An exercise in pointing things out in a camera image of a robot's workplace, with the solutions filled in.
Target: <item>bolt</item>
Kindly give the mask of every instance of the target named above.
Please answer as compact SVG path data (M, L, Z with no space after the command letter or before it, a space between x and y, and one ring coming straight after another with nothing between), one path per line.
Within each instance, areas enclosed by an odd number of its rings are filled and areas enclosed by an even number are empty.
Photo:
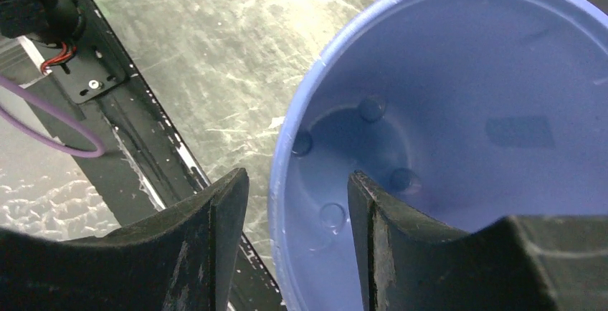
M96 80L89 81L89 87L93 90L101 89L101 83Z

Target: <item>bucket rim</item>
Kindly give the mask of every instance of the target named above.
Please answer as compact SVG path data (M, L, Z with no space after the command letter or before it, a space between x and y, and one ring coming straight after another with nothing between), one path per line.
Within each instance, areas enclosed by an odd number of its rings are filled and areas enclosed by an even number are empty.
M560 0L570 3L588 14L593 20L599 22L608 32L608 15L596 8L587 0ZM320 82L339 59L341 51L350 47L357 40L364 29L373 24L379 17L389 13L399 6L403 0L376 0L371 6L365 8L350 20L319 54L298 86L292 101L285 114L285 119L277 137L272 165L270 169L270 190L267 204L268 223L270 226L270 246L272 260L276 268L277 283L282 298L289 310L299 311L305 307L303 296L300 295L298 285L292 271L290 257L284 256L287 248L285 225L285 180L291 159L291 148L302 122L305 109L312 96L318 89Z

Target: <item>blue bin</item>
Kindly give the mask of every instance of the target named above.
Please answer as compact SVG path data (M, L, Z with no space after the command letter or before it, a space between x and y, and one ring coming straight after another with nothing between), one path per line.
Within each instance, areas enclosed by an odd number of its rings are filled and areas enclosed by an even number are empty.
M302 81L272 164L290 310L362 310L355 170L468 231L608 213L608 17L585 0L379 0L349 23Z

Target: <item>blue plastic bucket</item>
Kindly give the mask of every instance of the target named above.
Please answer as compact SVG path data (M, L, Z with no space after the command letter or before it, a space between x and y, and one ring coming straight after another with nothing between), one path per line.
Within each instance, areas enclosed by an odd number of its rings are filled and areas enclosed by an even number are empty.
M379 0L310 68L270 178L290 310L362 310L346 182L475 231L608 213L608 17L585 0Z

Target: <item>circular indentation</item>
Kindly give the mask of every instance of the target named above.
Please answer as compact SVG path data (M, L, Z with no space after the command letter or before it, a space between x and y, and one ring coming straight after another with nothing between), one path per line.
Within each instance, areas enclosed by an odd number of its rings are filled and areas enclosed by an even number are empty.
M386 110L386 102L381 97L371 96L359 103L359 115L368 123L380 120Z
M293 141L291 152L297 156L305 156L313 148L313 137L309 132L299 132Z
M406 168L395 169L391 174L390 184L392 188L403 191L412 185L414 174Z
M334 234L338 234L346 220L346 212L338 204L326 204L321 209L320 217L325 228L332 230Z
M101 83L99 83L97 80L91 80L89 81L89 87L93 90L97 90L101 88Z

